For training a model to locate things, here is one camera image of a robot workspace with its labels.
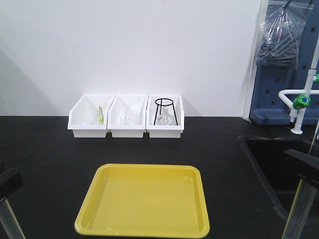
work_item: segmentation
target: plastic tray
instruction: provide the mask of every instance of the plastic tray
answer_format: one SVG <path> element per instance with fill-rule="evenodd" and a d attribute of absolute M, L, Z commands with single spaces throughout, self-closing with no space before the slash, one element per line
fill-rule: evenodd
<path fill-rule="evenodd" d="M 199 171 L 185 165 L 105 164 L 74 225 L 91 236 L 202 238 L 209 220 Z"/>

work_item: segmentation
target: sink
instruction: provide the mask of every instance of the sink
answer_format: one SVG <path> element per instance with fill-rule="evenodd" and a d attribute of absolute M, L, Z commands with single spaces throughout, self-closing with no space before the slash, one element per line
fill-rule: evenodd
<path fill-rule="evenodd" d="M 297 190 L 299 177 L 286 168 L 283 151 L 292 148 L 308 152 L 309 147 L 303 140 L 283 140 L 280 138 L 239 137 L 242 148 L 247 154 L 263 187 L 273 202 L 277 214 L 287 219 Z M 319 222 L 319 195 L 316 195 L 308 223 Z"/>

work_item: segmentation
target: plastic bag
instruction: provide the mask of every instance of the plastic bag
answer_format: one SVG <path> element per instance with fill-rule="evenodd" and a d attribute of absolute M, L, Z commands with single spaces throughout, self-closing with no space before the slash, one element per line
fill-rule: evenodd
<path fill-rule="evenodd" d="M 297 70 L 302 32 L 313 7 L 291 0 L 269 1 L 266 20 L 261 24 L 263 43 L 256 58 L 257 66 Z"/>

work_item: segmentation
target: plastic bin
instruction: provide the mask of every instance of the plastic bin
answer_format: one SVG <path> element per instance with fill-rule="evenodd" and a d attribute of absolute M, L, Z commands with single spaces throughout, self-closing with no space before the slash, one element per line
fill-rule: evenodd
<path fill-rule="evenodd" d="M 75 138 L 104 138 L 107 133 L 107 113 L 114 95 L 83 95 L 70 110 L 68 129 Z"/>
<path fill-rule="evenodd" d="M 159 105 L 162 103 L 162 108 L 156 104 L 156 100 Z M 150 133 L 150 138 L 180 138 L 184 130 L 182 97 L 149 96 L 146 129 Z"/>
<path fill-rule="evenodd" d="M 148 96 L 115 96 L 108 114 L 108 129 L 112 137 L 143 137 L 147 101 Z"/>

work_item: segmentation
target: white wall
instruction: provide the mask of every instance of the white wall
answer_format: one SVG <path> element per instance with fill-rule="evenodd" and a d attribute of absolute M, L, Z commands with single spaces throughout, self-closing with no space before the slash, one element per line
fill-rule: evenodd
<path fill-rule="evenodd" d="M 83 93 L 181 94 L 242 116 L 259 0 L 0 0 L 0 115 L 66 116 Z"/>

